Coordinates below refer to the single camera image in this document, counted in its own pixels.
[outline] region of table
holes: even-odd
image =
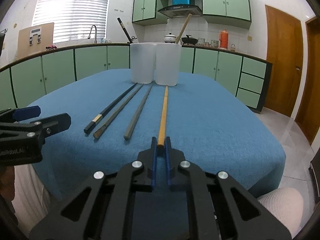
[[[60,88],[31,105],[41,116],[68,113],[69,130],[46,139],[43,161],[34,168],[48,190],[61,199],[95,171],[110,174],[150,148],[158,136],[164,86],[154,85],[130,141],[123,133],[142,100],[144,85],[98,141],[83,129],[132,85],[129,69],[108,70]],[[180,73],[169,88],[166,135],[172,147],[204,171],[224,170],[258,197],[278,188],[285,153],[276,138],[238,99],[211,78]],[[164,160],[158,158],[156,188],[136,197],[132,239],[172,239],[188,230],[186,197],[169,192]]]

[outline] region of window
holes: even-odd
[[[104,38],[107,8],[108,0],[38,0],[32,26],[54,22],[53,43],[86,39],[93,24]]]

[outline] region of white plastic cup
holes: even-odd
[[[130,44],[130,67],[133,83],[151,83],[156,68],[156,43]]]
[[[175,86],[178,82],[181,45],[158,43],[156,46],[156,83]]]

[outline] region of pot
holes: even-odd
[[[172,33],[169,33],[168,35],[164,36],[164,42],[165,43],[175,43],[177,37],[174,36]]]
[[[181,38],[183,44],[193,44],[196,45],[198,40],[196,38],[192,38],[191,35],[186,35],[186,37]]]

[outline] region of white pants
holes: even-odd
[[[48,212],[50,194],[38,178],[31,164],[15,167],[15,198],[12,201],[19,228],[28,236],[31,229]],[[278,188],[258,198],[258,201],[281,223],[292,236],[300,226],[303,212],[303,198],[294,188]],[[188,234],[179,239],[187,239]]]

